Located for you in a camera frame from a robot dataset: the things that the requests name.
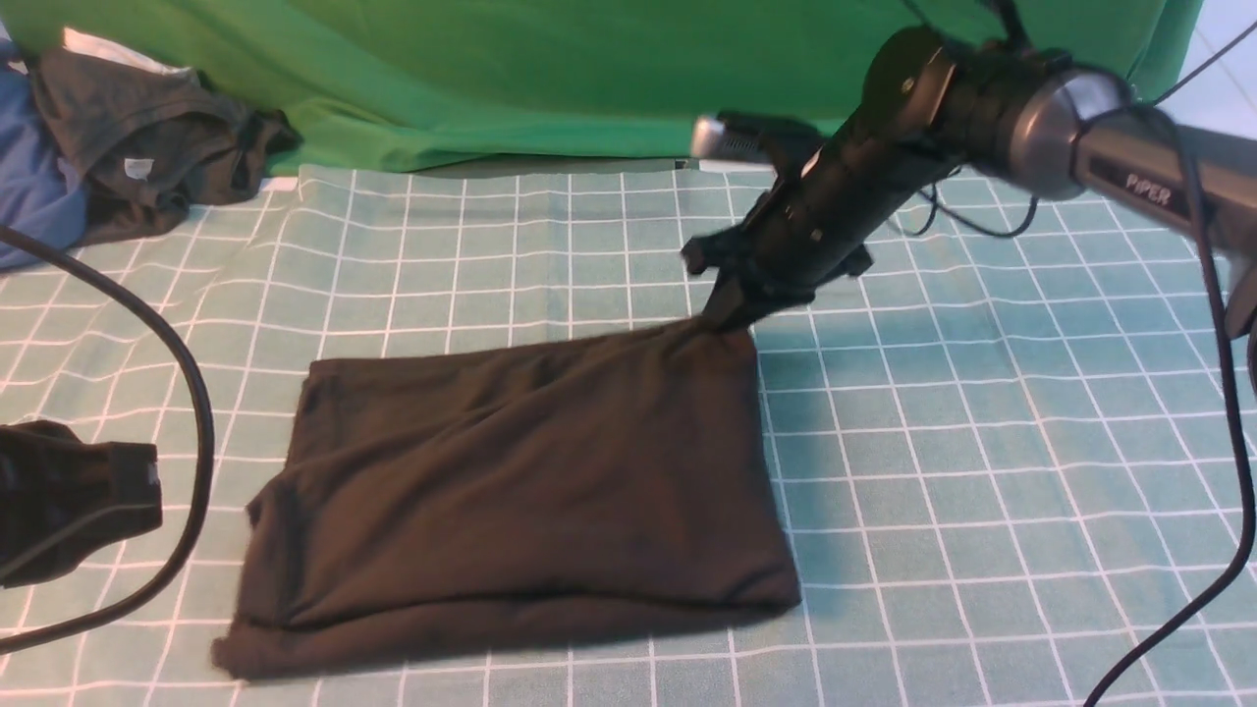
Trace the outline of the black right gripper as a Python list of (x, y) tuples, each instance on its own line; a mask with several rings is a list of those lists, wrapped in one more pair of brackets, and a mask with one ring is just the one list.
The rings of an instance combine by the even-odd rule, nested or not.
[(926, 135), (899, 135), (854, 114), (802, 167), (774, 182), (744, 218), (683, 247), (688, 274), (715, 270), (700, 315), (715, 331), (745, 328), (803, 307), (827, 283), (857, 277), (872, 258), (866, 239), (903, 204), (952, 174), (960, 157)]

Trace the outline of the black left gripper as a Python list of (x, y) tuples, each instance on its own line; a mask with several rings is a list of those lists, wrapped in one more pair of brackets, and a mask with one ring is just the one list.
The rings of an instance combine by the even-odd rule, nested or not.
[(55, 580), (160, 528), (157, 458), (150, 443), (87, 443), (60, 421), (3, 426), (3, 587)]

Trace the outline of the gray right robot arm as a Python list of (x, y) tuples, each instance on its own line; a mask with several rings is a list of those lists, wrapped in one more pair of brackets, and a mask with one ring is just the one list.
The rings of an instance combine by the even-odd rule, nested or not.
[(1011, 1), (1007, 35), (970, 45), (934, 26), (895, 31), (860, 104), (833, 135), (792, 118), (722, 112), (696, 121), (695, 159), (776, 174), (739, 223), (683, 247), (688, 273), (716, 270), (703, 318), (742, 328), (810, 304), (871, 267), (865, 242), (903, 204), (969, 167), (1047, 201), (1112, 198), (1231, 264), (1226, 338), (1254, 332), (1254, 142), (1177, 125), (1128, 81), (1036, 49)]

